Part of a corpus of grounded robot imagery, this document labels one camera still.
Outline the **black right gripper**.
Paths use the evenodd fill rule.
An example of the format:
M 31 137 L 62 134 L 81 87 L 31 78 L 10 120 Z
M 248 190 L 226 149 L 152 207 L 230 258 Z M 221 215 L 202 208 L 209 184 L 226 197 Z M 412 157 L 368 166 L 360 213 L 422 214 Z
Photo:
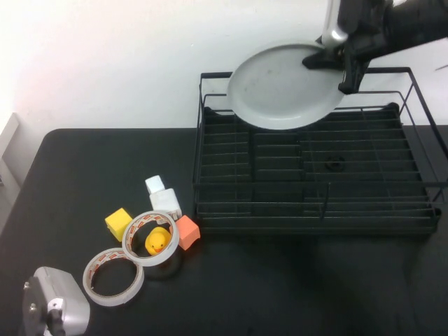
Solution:
M 386 49 L 384 16 L 388 1 L 341 1 L 341 28 L 347 33 L 345 46 L 349 57 L 344 61 L 342 50 L 321 50 L 303 59 L 308 69 L 343 69 L 344 78 L 338 90 L 344 94 L 356 94 L 370 61 L 382 55 Z

